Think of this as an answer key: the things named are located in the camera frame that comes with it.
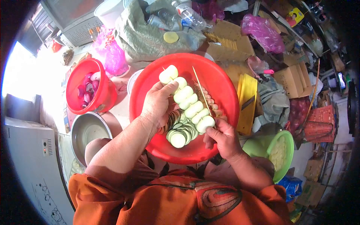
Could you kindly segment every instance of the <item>yellow mandoline slicer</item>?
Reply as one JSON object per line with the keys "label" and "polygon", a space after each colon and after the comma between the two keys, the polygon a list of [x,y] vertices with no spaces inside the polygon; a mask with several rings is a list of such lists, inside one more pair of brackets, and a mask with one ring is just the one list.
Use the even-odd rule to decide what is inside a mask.
{"label": "yellow mandoline slicer", "polygon": [[254,122],[257,98],[257,80],[249,75],[241,74],[238,84],[239,122],[237,131],[242,135],[250,135]]}

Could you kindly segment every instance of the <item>red onion slice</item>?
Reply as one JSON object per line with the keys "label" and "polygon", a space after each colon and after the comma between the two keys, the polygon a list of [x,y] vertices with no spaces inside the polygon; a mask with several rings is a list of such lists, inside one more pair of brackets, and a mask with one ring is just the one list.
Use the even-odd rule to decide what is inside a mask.
{"label": "red onion slice", "polygon": [[86,101],[82,101],[82,103],[81,103],[81,107],[83,109],[85,109],[88,105],[89,105],[89,103],[87,103]]}
{"label": "red onion slice", "polygon": [[86,77],[84,79],[84,81],[82,82],[82,84],[86,87],[88,83],[91,83],[91,80],[90,80],[90,78]]}
{"label": "red onion slice", "polygon": [[89,103],[93,99],[93,95],[91,92],[85,92],[84,94],[84,100]]}
{"label": "red onion slice", "polygon": [[100,73],[100,71],[99,72],[96,72],[96,73],[94,73],[92,76],[91,76],[91,81],[94,81],[94,80],[100,80],[100,76],[101,76],[101,73]]}
{"label": "red onion slice", "polygon": [[93,81],[93,89],[94,89],[94,91],[97,91],[97,90],[98,90],[98,88],[99,88],[99,83],[100,83],[100,81],[98,81],[98,80],[94,80],[94,81]]}
{"label": "red onion slice", "polygon": [[87,73],[86,75],[85,75],[85,78],[87,77],[87,78],[91,78],[91,76],[93,75],[94,73],[92,73],[92,72],[90,72],[90,73]]}
{"label": "red onion slice", "polygon": [[91,83],[88,83],[86,85],[86,91],[88,92],[94,92],[93,85]]}
{"label": "red onion slice", "polygon": [[82,99],[84,97],[85,94],[85,88],[83,85],[79,85],[79,87],[77,87],[77,97],[79,99]]}

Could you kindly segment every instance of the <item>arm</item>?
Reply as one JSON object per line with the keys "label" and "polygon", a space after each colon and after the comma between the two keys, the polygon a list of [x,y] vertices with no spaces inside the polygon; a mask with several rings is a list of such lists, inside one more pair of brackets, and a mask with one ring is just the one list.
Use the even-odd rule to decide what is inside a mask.
{"label": "arm", "polygon": [[213,140],[217,142],[222,158],[226,159],[234,169],[242,189],[257,194],[267,186],[274,184],[270,175],[251,160],[239,143],[236,130],[221,118],[215,118],[218,130],[208,127],[204,142],[207,148],[212,148]]}
{"label": "arm", "polygon": [[157,128],[167,122],[168,97],[177,87],[177,82],[166,86],[156,83],[145,97],[141,115],[93,157],[85,173],[119,187]]}

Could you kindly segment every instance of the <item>person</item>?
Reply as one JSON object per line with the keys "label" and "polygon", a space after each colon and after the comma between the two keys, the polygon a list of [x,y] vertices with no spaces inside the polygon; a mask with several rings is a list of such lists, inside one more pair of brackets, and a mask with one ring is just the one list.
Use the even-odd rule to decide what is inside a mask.
{"label": "person", "polygon": [[216,129],[206,129],[204,142],[207,148],[217,142],[226,162],[209,163],[203,179],[189,170],[164,175],[148,167],[142,152],[167,122],[177,87],[156,83],[141,115],[119,135],[89,143],[85,173],[69,180],[73,223],[289,224],[285,189],[242,150],[237,132],[221,118],[215,118]]}

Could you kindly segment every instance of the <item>white chest freezer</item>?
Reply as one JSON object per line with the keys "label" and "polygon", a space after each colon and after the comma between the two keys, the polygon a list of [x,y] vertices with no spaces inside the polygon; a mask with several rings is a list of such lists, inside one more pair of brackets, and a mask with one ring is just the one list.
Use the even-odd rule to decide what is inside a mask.
{"label": "white chest freezer", "polygon": [[74,207],[55,149],[54,130],[39,123],[5,118],[11,161],[30,202],[47,224],[70,225]]}

